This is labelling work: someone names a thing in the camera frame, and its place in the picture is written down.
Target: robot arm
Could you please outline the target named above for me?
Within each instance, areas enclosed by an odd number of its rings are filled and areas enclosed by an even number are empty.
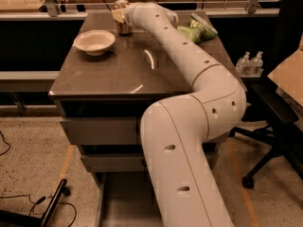
[[[142,116],[151,182],[166,227],[233,226],[202,143],[238,124],[245,92],[224,66],[174,28],[176,18],[154,3],[135,3],[125,10],[126,22],[157,38],[193,91],[160,100]]]

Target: speckled floor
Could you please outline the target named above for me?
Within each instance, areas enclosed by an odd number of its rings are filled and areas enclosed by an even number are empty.
[[[15,107],[1,106],[0,131],[11,145],[10,150],[0,156],[0,196],[30,194],[31,200],[36,201],[42,196],[53,194],[60,179],[65,178],[71,195],[62,197],[61,201],[72,203],[77,209],[72,226],[96,226],[98,187],[82,165],[78,149],[69,144],[54,106],[28,107],[21,117],[17,116]],[[7,145],[0,139],[0,154],[6,148]],[[301,226],[303,185],[284,158],[273,159],[257,174],[253,190],[241,187],[241,176],[266,150],[267,146],[239,135],[221,145],[220,157],[213,173],[230,216],[235,226],[240,227]],[[128,185],[124,183],[120,185],[122,188]],[[116,204],[119,204],[121,198],[127,200],[130,196],[119,196]],[[47,199],[35,207],[34,213],[42,213],[49,201]],[[104,226],[163,226],[157,215],[154,215],[152,224],[131,220],[134,211],[130,210],[131,205],[125,205],[129,210],[124,213],[124,220],[121,220],[121,211],[113,211],[115,208],[107,202]],[[28,215],[31,207],[28,197],[0,199],[1,210]],[[70,205],[59,205],[48,226],[67,227],[74,215]]]

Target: gray tabletop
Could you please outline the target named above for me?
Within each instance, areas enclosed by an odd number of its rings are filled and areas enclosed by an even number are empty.
[[[191,12],[177,12],[179,25],[187,25]],[[194,12],[208,20],[203,12]],[[149,32],[134,30],[129,36],[118,35],[109,11],[88,14],[80,34],[92,29],[114,33],[115,44],[97,57],[86,55],[73,46],[50,90],[54,99],[165,97],[189,92],[183,76]],[[232,72],[235,71],[218,37],[199,46]]]

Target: bowl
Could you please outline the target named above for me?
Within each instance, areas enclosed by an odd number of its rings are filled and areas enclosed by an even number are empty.
[[[90,30],[77,36],[74,46],[90,56],[100,56],[114,44],[115,40],[115,35],[111,32]]]

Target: plastic bottle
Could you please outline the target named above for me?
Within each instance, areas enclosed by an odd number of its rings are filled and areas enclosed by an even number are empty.
[[[249,54],[250,52],[246,51],[245,55],[242,58],[238,59],[238,62],[236,64],[236,70],[241,76],[245,76],[248,74],[248,68],[250,64]]]
[[[263,65],[263,59],[262,59],[262,51],[259,51],[258,54],[250,60],[249,65],[249,74],[251,75],[258,75],[260,72],[260,69]]]

